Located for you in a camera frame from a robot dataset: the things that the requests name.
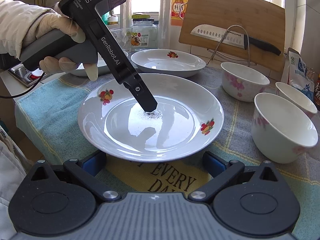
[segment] plastic wrap roll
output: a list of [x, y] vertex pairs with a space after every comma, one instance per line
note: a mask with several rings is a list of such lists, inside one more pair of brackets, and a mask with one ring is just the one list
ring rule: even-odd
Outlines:
[[158, 48], [169, 49], [171, 28], [171, 0], [160, 0]]
[[132, 27], [131, 0], [120, 5], [120, 28]]

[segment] white latex glove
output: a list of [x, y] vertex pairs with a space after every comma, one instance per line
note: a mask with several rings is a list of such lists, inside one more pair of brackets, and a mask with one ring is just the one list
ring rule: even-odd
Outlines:
[[[58, 13], [47, 13], [39, 20], [41, 21], [35, 31], [37, 39], [53, 29], [59, 29], [63, 33], [71, 36], [75, 42], [82, 43], [85, 41], [85, 34], [83, 30], [70, 18], [61, 16]], [[39, 65], [45, 73], [55, 74], [61, 72], [69, 73], [77, 69], [80, 63], [72, 62], [66, 57], [62, 57], [60, 60], [57, 60], [54, 57], [45, 57], [40, 61]], [[89, 79], [91, 81], [96, 81], [98, 78], [97, 64], [83, 63], [83, 66]]]

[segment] white bowl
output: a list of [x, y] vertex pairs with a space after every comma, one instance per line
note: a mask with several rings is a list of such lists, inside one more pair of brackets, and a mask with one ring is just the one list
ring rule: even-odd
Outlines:
[[147, 49], [134, 53], [131, 60], [147, 73], [191, 77], [205, 67], [205, 62], [192, 54], [170, 49]]
[[276, 95], [299, 107], [310, 119], [318, 113], [315, 104], [301, 91], [281, 82], [276, 83]]
[[116, 80], [84, 99], [78, 124], [95, 147], [130, 161], [166, 162], [196, 153], [218, 136], [223, 109], [208, 90], [171, 75], [143, 73], [141, 78], [158, 102], [151, 114]]
[[270, 160], [293, 162], [317, 144], [315, 126], [293, 103], [277, 95], [260, 93], [254, 104], [251, 135], [258, 149]]
[[240, 101], [253, 102], [254, 97], [270, 84], [266, 76], [244, 65], [223, 62], [221, 68], [223, 89]]

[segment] silver screw head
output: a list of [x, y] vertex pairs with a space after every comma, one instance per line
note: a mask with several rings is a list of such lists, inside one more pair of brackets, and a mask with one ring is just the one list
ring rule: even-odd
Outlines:
[[194, 199], [204, 199], [207, 195], [202, 191], [194, 191], [191, 193], [191, 197]]
[[108, 190], [103, 193], [103, 196], [108, 199], [115, 199], [119, 196], [119, 193], [113, 190]]

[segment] gray base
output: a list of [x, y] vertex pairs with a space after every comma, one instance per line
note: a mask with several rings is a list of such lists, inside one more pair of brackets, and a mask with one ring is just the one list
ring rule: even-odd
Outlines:
[[[12, 240], [253, 240], [220, 225], [205, 204], [192, 203], [182, 193], [128, 193], [115, 203], [104, 203], [79, 230], [59, 237], [23, 233]], [[294, 240], [289, 234], [270, 238]]]

